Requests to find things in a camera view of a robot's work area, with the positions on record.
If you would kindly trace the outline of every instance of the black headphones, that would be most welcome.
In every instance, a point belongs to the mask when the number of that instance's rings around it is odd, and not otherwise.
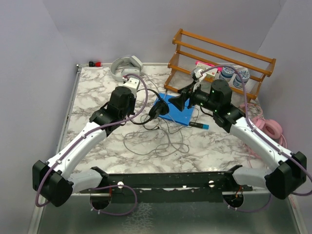
[[[150,116],[146,121],[142,122],[142,123],[136,123],[136,122],[133,122],[131,121],[133,124],[136,124],[136,125],[143,125],[143,124],[146,124],[147,122],[153,120],[153,119],[156,119],[158,118],[159,115],[166,115],[169,113],[169,106],[168,104],[165,102],[164,99],[162,99],[160,97],[160,95],[153,89],[147,89],[148,91],[151,91],[153,92],[154,94],[156,94],[157,98],[158,98],[158,101],[154,104],[154,106],[150,109],[148,115]]]

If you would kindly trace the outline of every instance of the white wall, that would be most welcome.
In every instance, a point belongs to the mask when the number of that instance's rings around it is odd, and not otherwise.
[[[179,28],[256,52],[286,0],[43,0],[79,63],[169,62]]]
[[[0,229],[26,233],[32,165],[56,150],[75,61],[40,0],[1,1]]]
[[[312,1],[288,0],[259,49],[276,58],[273,75],[266,78],[259,100],[266,118],[283,127],[289,148],[302,151],[312,173]],[[311,183],[304,189],[310,191]],[[312,233],[311,197],[298,197]]]

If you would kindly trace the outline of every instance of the marble tabletop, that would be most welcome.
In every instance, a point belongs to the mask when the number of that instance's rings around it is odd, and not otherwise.
[[[164,93],[163,85],[170,71],[166,66],[145,66],[142,70],[142,77],[148,88],[155,90],[155,84],[159,92]],[[191,83],[191,77],[179,72],[171,81],[171,85],[176,88],[182,88],[189,83]],[[118,85],[120,83],[111,77],[107,67],[82,69],[70,116],[66,144],[82,130],[91,114],[109,100],[111,92]],[[206,89],[209,88],[208,83],[203,86]],[[144,91],[137,94],[136,111],[141,108],[144,97]],[[148,105],[143,111],[144,114],[148,113],[155,99],[155,95],[149,93]],[[233,93],[232,103],[238,106],[242,102],[243,97]],[[197,116],[197,122],[209,124],[209,130],[184,127],[179,132],[170,134],[171,142],[181,143],[183,140],[183,143],[189,146],[187,153],[185,153],[187,148],[184,146],[180,151],[170,154],[175,149],[169,146],[166,149],[142,156],[158,145],[167,143],[166,134],[161,130],[147,131],[140,125],[127,122],[125,126],[117,128],[108,138],[92,149],[74,172],[85,171],[94,166],[107,173],[206,172],[224,171],[237,164],[248,166],[249,154],[241,140],[218,127],[212,117],[194,110],[193,120]],[[153,120],[146,126],[152,128],[157,123],[158,120]],[[160,121],[160,125],[162,128],[167,128],[163,121]],[[171,132],[181,127],[174,122],[170,122],[169,125]],[[123,139],[128,133],[130,134],[127,135],[125,141],[127,147],[141,155],[134,154],[125,148]],[[253,157],[251,163],[254,168],[264,167],[262,161]]]

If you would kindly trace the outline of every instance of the pink headphones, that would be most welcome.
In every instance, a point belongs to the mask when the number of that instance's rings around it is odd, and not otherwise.
[[[260,111],[261,111],[261,113],[257,117],[254,117],[252,119],[252,122],[257,126],[257,128],[262,130],[270,138],[278,139],[278,144],[284,146],[286,144],[286,141],[285,141],[285,138],[283,136],[283,129],[282,129],[281,125],[279,125],[279,123],[276,122],[273,119],[264,119],[264,118],[262,118],[261,116],[263,114],[263,111],[262,111],[262,109],[258,105],[253,104],[253,103],[248,103],[248,106],[249,105],[250,106],[255,106],[255,107],[259,108]],[[240,105],[241,109],[243,109],[244,107],[245,107],[244,104]]]

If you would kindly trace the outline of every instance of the marker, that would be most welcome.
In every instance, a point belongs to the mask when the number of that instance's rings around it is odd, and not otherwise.
[[[202,128],[202,129],[209,129],[208,124],[202,124],[202,123],[195,123],[195,122],[190,122],[189,126],[196,127],[196,128]]]

